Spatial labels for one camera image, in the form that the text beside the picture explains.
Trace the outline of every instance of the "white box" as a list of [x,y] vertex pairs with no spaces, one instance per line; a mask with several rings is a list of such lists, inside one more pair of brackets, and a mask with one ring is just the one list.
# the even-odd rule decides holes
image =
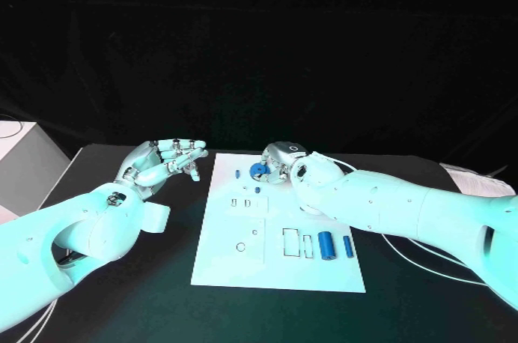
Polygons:
[[[0,138],[0,224],[33,212],[66,170],[70,160],[34,122]],[[0,137],[18,130],[18,122],[0,121]]]

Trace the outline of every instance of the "dark background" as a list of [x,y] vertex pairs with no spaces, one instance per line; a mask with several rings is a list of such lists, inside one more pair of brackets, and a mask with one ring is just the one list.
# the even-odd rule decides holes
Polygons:
[[0,0],[0,113],[88,143],[510,164],[518,0]]

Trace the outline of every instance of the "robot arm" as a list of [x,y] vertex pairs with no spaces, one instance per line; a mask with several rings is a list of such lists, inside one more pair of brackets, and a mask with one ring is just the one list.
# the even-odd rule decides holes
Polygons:
[[458,258],[518,309],[518,269],[509,264],[518,258],[518,196],[476,197],[378,172],[353,169],[343,173],[316,152],[288,162],[288,167],[307,213],[435,246]]
[[[129,251],[140,230],[160,233],[168,207],[144,200],[173,174],[199,180],[204,142],[144,142],[124,159],[114,183],[0,225],[0,332],[15,325]],[[75,253],[56,263],[51,243]]]

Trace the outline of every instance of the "paper on table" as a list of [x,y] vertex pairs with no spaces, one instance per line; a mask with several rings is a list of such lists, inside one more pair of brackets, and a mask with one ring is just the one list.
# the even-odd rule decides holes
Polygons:
[[[216,155],[190,284],[365,293],[357,253],[353,249],[347,258],[344,252],[344,235],[353,247],[347,225],[300,211],[290,183],[274,186],[251,179],[258,161],[258,155]],[[284,256],[282,228],[297,229],[288,239],[290,250],[298,239],[300,257]],[[331,232],[331,261],[320,257],[320,231]],[[313,258],[305,258],[308,241]]]

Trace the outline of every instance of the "blue object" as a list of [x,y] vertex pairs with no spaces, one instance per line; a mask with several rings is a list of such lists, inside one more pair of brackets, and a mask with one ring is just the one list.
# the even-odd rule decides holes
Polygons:
[[343,236],[344,252],[347,253],[347,258],[353,257],[353,248],[350,246],[349,236]]
[[318,245],[320,245],[320,255],[324,261],[330,261],[336,258],[334,246],[331,245],[331,234],[330,232],[318,233]]
[[251,177],[256,174],[269,174],[269,168],[262,166],[259,163],[253,163],[253,165],[251,165]]

